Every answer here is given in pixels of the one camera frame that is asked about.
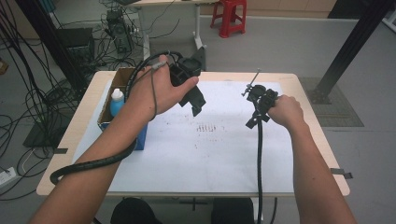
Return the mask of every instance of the black pole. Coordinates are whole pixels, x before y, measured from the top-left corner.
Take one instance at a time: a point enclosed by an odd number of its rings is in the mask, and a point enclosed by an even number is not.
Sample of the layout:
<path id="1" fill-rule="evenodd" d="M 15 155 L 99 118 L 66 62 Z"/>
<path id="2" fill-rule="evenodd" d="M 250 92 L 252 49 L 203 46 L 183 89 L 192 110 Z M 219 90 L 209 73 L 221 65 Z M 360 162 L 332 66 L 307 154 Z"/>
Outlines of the black pole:
<path id="1" fill-rule="evenodd" d="M 71 87 L 76 91 L 77 98 L 81 99 L 85 90 L 88 88 L 88 82 L 76 67 L 67 49 L 62 45 L 50 16 L 41 6 L 39 0 L 15 1 L 27 20 L 32 24 L 41 41 L 46 45 L 53 60 L 64 72 Z"/>
<path id="2" fill-rule="evenodd" d="M 314 104 L 329 104 L 328 95 L 347 70 L 352 60 L 366 43 L 378 24 L 385 17 L 394 0 L 374 0 L 367 7 L 358 23 L 353 28 L 343 47 L 335 56 L 332 64 L 316 88 L 308 93 Z"/>

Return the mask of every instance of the black tape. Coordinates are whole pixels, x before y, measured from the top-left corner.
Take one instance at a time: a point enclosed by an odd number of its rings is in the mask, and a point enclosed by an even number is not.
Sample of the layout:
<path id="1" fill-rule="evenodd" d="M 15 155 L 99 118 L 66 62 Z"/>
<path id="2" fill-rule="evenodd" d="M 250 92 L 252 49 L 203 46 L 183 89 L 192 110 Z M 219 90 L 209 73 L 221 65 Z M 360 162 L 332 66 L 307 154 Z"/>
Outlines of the black tape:
<path id="1" fill-rule="evenodd" d="M 68 149 L 69 148 L 64 148 L 64 147 L 55 148 L 55 150 L 53 150 L 53 154 L 66 154 Z"/>
<path id="2" fill-rule="evenodd" d="M 341 168 L 330 168 L 330 171 L 334 175 L 343 175 L 345 179 L 352 179 L 353 175 L 352 173 L 346 173 L 344 169 Z"/>

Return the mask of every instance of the forearm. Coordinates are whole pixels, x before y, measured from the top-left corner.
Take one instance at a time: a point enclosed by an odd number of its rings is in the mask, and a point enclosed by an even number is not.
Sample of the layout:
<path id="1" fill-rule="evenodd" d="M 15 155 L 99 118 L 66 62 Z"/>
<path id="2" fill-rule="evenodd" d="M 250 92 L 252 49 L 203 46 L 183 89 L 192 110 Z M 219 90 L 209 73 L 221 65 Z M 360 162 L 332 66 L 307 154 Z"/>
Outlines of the forearm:
<path id="1" fill-rule="evenodd" d="M 302 223 L 356 223 L 309 131 L 302 123 L 290 129 L 294 191 Z"/>
<path id="2" fill-rule="evenodd" d="M 94 161 L 119 154 L 132 144 L 148 119 L 126 109 L 76 161 Z M 66 175 L 41 205 L 32 223 L 91 223 L 120 163 Z"/>

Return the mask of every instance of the stool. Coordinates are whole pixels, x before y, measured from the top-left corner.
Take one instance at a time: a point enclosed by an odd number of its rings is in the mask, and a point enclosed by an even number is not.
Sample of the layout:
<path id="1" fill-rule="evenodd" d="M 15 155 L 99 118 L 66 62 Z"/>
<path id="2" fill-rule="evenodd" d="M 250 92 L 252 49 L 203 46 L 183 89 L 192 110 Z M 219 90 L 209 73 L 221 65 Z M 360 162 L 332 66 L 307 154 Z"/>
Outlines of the stool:
<path id="1" fill-rule="evenodd" d="M 218 6 L 223 5 L 222 14 L 218 14 Z M 236 7 L 242 6 L 242 18 L 236 15 Z M 216 19 L 222 18 L 221 28 L 219 32 L 219 36 L 223 38 L 227 38 L 230 33 L 241 31 L 242 34 L 245 33 L 245 23 L 246 23 L 246 15 L 247 15 L 247 0 L 219 0 L 215 3 L 213 8 L 213 17 L 212 22 L 210 23 L 210 28 L 213 28 L 213 23 Z M 235 22 L 236 20 L 241 21 L 241 24 L 231 25 L 231 22 Z"/>

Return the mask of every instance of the hand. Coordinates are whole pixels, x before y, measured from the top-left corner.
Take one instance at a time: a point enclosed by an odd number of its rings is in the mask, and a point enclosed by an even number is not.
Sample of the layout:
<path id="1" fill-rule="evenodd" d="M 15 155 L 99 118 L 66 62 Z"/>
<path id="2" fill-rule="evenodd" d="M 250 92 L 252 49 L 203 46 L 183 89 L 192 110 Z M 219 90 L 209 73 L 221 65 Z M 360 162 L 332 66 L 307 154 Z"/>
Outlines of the hand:
<path id="1" fill-rule="evenodd" d="M 304 124 L 304 113 L 300 103 L 294 97 L 287 95 L 278 97 L 275 106 L 268 111 L 268 115 L 274 122 L 288 130 Z"/>
<path id="2" fill-rule="evenodd" d="M 167 61 L 167 58 L 161 55 L 160 62 L 163 61 Z M 199 81 L 198 77 L 191 77 L 182 85 L 174 87 L 171 83 L 169 66 L 167 64 L 160 67 L 157 71 L 153 71 L 153 74 L 151 74 L 149 69 L 150 67 L 146 67 L 144 71 L 140 71 L 137 74 L 136 82 L 131 89 L 131 94 L 126 103 L 127 105 L 132 105 L 133 107 L 138 106 L 143 109 L 141 112 L 147 113 L 149 119 L 152 119 L 157 114 L 165 112 L 180 102 L 184 95 Z M 154 103 L 154 92 L 151 83 L 152 78 L 157 108 L 155 108 Z"/>

